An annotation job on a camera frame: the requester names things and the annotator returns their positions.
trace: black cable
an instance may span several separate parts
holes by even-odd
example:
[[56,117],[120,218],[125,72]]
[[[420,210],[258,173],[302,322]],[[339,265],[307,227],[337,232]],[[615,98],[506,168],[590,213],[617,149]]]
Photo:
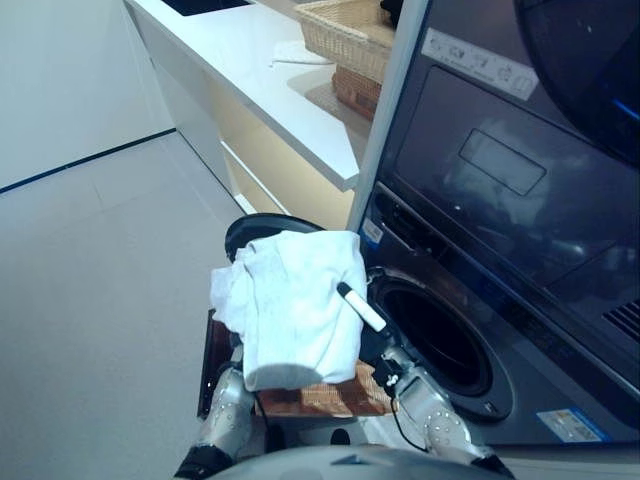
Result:
[[256,403],[258,404],[258,408],[260,409],[260,414],[262,415],[262,418],[264,420],[265,432],[268,432],[269,431],[269,419],[267,418],[267,413],[264,411],[264,407],[262,406],[262,401],[260,400],[260,396],[258,395],[258,392],[253,392],[253,396],[256,399]]
[[413,448],[416,448],[418,450],[420,450],[421,452],[424,453],[429,453],[429,449],[428,448],[423,448],[419,445],[416,445],[415,443],[413,443],[411,440],[409,440],[407,438],[407,436],[404,434],[404,432],[402,431],[402,427],[400,426],[400,422],[398,421],[398,415],[396,414],[396,409],[393,408],[393,398],[391,398],[389,400],[389,406],[391,407],[391,412],[393,413],[393,419],[396,421],[396,426],[398,427],[398,432],[400,432],[400,435],[402,435],[402,438],[404,438],[404,441],[407,442],[409,445],[411,445]]

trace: label sticker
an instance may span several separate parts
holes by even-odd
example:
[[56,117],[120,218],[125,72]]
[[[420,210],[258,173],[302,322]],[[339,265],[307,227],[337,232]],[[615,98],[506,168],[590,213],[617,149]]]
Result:
[[596,427],[577,408],[538,412],[536,415],[565,443],[611,441],[606,433]]
[[382,229],[373,223],[368,217],[365,218],[362,223],[362,233],[364,233],[366,240],[374,245],[378,245],[380,240],[382,240],[382,235],[384,235]]
[[433,28],[427,30],[422,54],[521,100],[529,100],[538,85],[533,68]]

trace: washing machine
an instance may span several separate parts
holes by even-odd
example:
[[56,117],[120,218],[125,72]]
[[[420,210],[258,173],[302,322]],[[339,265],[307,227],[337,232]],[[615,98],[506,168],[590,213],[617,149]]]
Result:
[[636,0],[430,2],[368,300],[489,444],[640,438],[638,58]]

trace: folded cloth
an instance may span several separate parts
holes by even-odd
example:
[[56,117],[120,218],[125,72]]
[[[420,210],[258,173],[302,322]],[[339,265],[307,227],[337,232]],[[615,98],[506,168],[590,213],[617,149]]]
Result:
[[307,50],[304,40],[278,42],[273,47],[272,63],[306,63],[308,65],[329,65],[333,62]]
[[214,318],[240,335],[247,389],[302,388],[355,376],[362,322],[338,294],[366,298],[353,232],[282,232],[239,249],[211,273]]

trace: washer door opening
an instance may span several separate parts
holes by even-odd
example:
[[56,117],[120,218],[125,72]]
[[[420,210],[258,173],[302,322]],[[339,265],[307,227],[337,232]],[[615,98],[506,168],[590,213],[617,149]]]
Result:
[[442,387],[479,396],[491,387],[491,364],[475,331],[441,299],[417,286],[393,280],[377,303],[399,329],[403,346],[425,364]]

